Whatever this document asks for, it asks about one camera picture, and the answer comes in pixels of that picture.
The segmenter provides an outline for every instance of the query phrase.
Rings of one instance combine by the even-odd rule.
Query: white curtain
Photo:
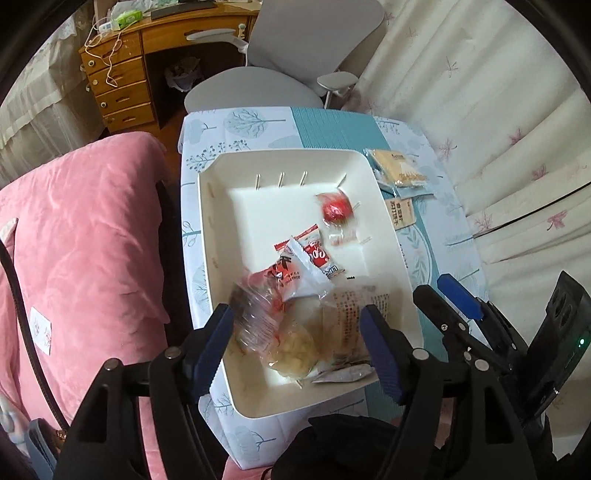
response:
[[[92,2],[69,17],[26,65],[0,106],[0,188],[33,168],[97,139],[104,129],[85,87],[79,48]]]
[[[382,3],[388,32],[344,109],[425,132],[481,235],[491,300],[529,342],[561,270],[591,292],[591,187],[568,196],[591,183],[589,101],[504,0]],[[590,378],[588,352],[573,380],[589,391]],[[591,402],[580,400],[563,393],[551,411],[571,401],[584,429]]]

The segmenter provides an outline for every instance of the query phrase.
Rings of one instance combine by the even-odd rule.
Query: tablecloth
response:
[[[184,265],[195,328],[212,311],[203,263],[197,174],[221,153],[275,148],[342,148],[401,151],[416,160],[429,179],[432,196],[413,199],[417,223],[397,232],[412,287],[435,287],[451,273],[472,294],[487,300],[485,278],[472,234],[446,173],[427,138],[400,121],[359,113],[287,107],[220,109],[187,115],[179,139],[182,153],[181,218]],[[446,359],[441,333],[419,312],[425,348]],[[251,420],[236,412],[220,371],[199,410],[232,459],[243,469],[274,463],[307,419],[329,413],[370,415],[389,421],[401,410],[379,383],[348,395],[266,419]]]

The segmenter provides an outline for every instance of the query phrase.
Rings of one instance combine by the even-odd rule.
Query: gray office chair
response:
[[[249,43],[230,28],[187,37],[193,43],[232,43],[246,54],[246,67],[199,83],[187,94],[185,108],[188,113],[247,106],[328,108],[332,95],[343,96],[355,85],[384,34],[384,9],[377,0],[264,0]]]

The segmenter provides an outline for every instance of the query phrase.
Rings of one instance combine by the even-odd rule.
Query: white plastic tray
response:
[[[346,275],[379,278],[390,292],[388,323],[414,347],[423,336],[408,273],[389,213],[367,159],[348,150],[272,150],[220,155],[199,174],[203,255],[211,305],[227,303],[243,269],[259,271],[278,258],[274,244],[318,223],[326,239],[316,194],[339,186],[355,207],[360,243],[327,245]],[[375,375],[350,384],[311,385],[264,367],[233,341],[223,358],[231,402],[256,419],[309,407],[364,387]]]

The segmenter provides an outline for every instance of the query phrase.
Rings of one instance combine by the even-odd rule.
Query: pink bedding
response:
[[[137,132],[69,153],[0,191],[0,226],[18,218],[14,263],[27,314],[34,307],[51,322],[50,354],[37,352],[68,421],[105,360],[133,364],[166,348],[155,184],[167,174],[164,147]],[[14,305],[3,306],[4,331],[16,335]],[[57,427],[22,339],[7,340],[16,342],[15,361],[0,358],[0,369],[12,373],[20,397],[3,390],[30,419]],[[165,478],[149,408],[142,424],[152,477]]]

